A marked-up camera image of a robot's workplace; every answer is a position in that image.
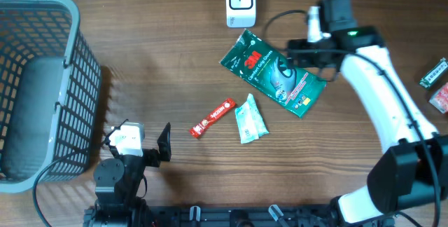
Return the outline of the green 3M gloves packet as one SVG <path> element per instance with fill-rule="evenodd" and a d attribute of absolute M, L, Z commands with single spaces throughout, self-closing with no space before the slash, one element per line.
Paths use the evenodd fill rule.
<path fill-rule="evenodd" d="M 299 118 L 326 87 L 323 79 L 292 65 L 248 29 L 241 33 L 220 64 Z"/>

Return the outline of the red Nescafe stick sachet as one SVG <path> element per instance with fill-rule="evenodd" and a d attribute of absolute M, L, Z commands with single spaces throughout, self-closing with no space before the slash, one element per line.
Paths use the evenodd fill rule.
<path fill-rule="evenodd" d="M 232 98 L 227 98 L 218 105 L 209 115 L 203 118 L 197 125 L 190 129 L 190 134 L 194 138 L 200 138 L 216 121 L 235 107 L 236 103 Z"/>

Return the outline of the light green wipes packet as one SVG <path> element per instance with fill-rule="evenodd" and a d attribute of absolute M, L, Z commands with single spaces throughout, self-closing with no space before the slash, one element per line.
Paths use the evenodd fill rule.
<path fill-rule="evenodd" d="M 251 93 L 245 103 L 235 109 L 235 118 L 242 144 L 248 144 L 269 133 Z"/>

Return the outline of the white green box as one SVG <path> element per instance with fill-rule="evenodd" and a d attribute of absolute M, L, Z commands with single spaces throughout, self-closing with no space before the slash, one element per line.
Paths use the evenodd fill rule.
<path fill-rule="evenodd" d="M 421 78 L 419 85 L 425 89 L 430 89 L 446 72 L 447 59 L 443 57 L 428 73 Z"/>

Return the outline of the pink Kleenex tissue pack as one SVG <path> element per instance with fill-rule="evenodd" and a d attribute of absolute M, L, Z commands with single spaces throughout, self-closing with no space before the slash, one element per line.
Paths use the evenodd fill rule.
<path fill-rule="evenodd" d="M 448 110 L 447 89 L 448 89 L 448 83 L 445 83 L 440 89 L 438 89 L 434 93 L 434 95 L 429 100 L 429 103 L 432 104 L 442 114 L 446 114 Z"/>

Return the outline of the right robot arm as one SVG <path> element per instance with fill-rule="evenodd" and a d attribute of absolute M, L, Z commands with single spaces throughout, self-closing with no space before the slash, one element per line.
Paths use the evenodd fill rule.
<path fill-rule="evenodd" d="M 434 206 L 440 222 L 447 198 L 447 138 L 420 112 L 390 58 L 381 34 L 359 26 L 351 0 L 320 0 L 308 12 L 308 36 L 287 45 L 299 67 L 333 68 L 358 94 L 381 143 L 382 155 L 366 184 L 334 198 L 328 226 L 359 226 Z"/>

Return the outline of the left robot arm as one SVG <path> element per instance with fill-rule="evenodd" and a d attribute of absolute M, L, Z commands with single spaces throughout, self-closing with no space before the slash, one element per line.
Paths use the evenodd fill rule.
<path fill-rule="evenodd" d="M 144 171 L 159 167 L 172 156 L 171 124 L 165 125 L 157 139 L 156 149 L 145 149 L 144 125 L 123 121 L 105 136 L 111 158 L 101 161 L 94 171 L 94 205 L 85 210 L 84 226 L 157 226 L 158 221 L 143 197 L 140 184 L 148 185 Z"/>

